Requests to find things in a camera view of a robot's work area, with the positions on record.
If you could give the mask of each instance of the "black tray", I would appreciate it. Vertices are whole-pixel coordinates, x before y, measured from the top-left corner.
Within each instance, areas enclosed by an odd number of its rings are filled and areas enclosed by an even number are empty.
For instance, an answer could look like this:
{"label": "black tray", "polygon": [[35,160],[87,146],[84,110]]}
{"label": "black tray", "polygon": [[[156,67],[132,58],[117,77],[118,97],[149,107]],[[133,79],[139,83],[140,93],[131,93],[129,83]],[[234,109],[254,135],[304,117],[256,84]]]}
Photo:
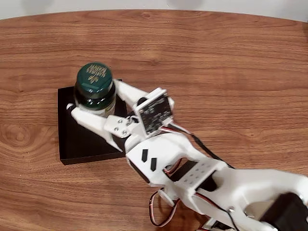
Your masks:
{"label": "black tray", "polygon": [[[59,154],[64,165],[86,163],[125,157],[102,137],[80,126],[66,110],[68,103],[75,103],[74,87],[58,89]],[[118,96],[115,115],[127,116],[126,103]]]}

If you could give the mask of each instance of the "glass jar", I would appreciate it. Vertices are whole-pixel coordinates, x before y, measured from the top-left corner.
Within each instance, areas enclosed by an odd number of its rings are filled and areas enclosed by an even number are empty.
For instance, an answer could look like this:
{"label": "glass jar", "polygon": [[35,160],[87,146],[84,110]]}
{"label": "glass jar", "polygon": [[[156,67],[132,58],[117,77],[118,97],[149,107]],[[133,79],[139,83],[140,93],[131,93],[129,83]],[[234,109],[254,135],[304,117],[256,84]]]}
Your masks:
{"label": "glass jar", "polygon": [[78,74],[74,87],[75,103],[83,110],[108,117],[115,111],[116,86],[111,70],[102,63],[89,63]]}

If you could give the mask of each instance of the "wood grain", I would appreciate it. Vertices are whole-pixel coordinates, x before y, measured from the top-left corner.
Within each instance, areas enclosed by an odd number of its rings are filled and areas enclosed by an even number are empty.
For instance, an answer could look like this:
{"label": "wood grain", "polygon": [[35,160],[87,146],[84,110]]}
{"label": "wood grain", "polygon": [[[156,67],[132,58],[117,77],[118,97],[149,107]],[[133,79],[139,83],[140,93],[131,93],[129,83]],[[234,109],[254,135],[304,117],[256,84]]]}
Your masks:
{"label": "wood grain", "polygon": [[109,65],[168,89],[178,123],[238,168],[308,175],[308,26],[232,13],[97,11],[0,21],[0,230],[190,231],[180,206],[156,229],[125,159],[63,166],[57,89]]}

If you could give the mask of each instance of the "robotic arm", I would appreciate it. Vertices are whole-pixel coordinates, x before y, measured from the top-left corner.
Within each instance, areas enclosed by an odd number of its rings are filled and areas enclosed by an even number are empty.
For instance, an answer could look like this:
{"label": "robotic arm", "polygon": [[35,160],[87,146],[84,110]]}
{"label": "robotic arm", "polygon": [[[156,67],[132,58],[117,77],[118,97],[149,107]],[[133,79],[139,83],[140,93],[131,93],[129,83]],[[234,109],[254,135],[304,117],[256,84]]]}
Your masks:
{"label": "robotic arm", "polygon": [[[173,123],[167,91],[150,93],[114,80],[117,94],[133,110],[126,118],[91,114],[70,104],[82,126],[126,153],[128,164],[170,206],[178,201],[211,219],[199,230],[308,231],[308,178],[266,169],[234,169],[195,149],[191,133]],[[188,161],[179,167],[180,160]],[[149,204],[153,224],[153,204]]]}

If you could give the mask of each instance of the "screw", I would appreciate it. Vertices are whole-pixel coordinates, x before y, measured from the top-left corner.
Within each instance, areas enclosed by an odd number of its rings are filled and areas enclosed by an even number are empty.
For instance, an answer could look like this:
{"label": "screw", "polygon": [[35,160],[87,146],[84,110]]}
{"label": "screw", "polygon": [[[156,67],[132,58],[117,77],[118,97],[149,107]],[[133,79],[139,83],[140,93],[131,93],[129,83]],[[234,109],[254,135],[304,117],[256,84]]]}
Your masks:
{"label": "screw", "polygon": [[235,211],[235,208],[233,206],[229,207],[228,208],[228,212],[229,213],[233,213]]}

